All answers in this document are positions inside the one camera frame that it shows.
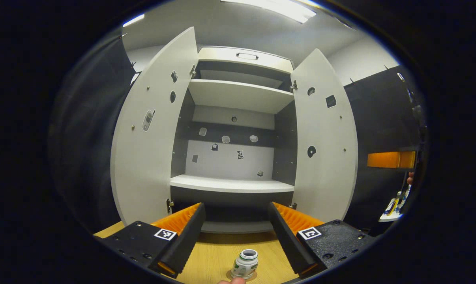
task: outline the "cabinet handle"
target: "cabinet handle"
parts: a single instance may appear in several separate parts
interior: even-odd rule
[[[243,58],[243,59],[250,59],[250,60],[258,60],[259,59],[259,56],[255,55],[255,54],[249,54],[249,53],[243,53],[243,52],[238,52],[236,54],[236,57],[239,57],[239,58]]]

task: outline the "white bottle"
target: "white bottle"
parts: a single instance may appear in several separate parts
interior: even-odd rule
[[[233,262],[231,277],[243,277],[243,279],[252,277],[258,264],[257,255],[255,250],[242,250],[239,257]]]

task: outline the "wooden table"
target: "wooden table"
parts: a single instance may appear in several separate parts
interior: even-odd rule
[[[108,237],[124,228],[119,222],[94,235]],[[184,271],[177,281],[187,284],[217,284],[228,280],[226,273],[233,260],[245,249],[256,250],[259,254],[257,278],[251,284],[283,283],[297,278],[283,253],[274,232],[258,234],[207,234],[201,233]]]

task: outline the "cabinet door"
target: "cabinet door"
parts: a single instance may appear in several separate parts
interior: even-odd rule
[[[343,219],[357,173],[357,133],[349,99],[318,49],[290,78],[298,87],[293,90],[298,125],[293,202],[300,212],[321,221]]]
[[[152,58],[126,97],[110,157],[112,192],[125,225],[151,223],[167,215],[173,140],[197,63],[191,27]]]

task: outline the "ceiling light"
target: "ceiling light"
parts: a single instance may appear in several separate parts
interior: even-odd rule
[[[220,0],[220,2],[232,2],[261,7],[287,16],[300,23],[304,23],[316,15],[314,11],[289,0]]]
[[[130,24],[132,24],[132,23],[134,23],[134,22],[137,22],[137,21],[139,21],[139,20],[142,20],[144,17],[145,17],[145,14],[141,14],[141,15],[139,15],[138,17],[132,19],[131,21],[129,21],[129,22],[123,24],[122,27],[129,26]]]

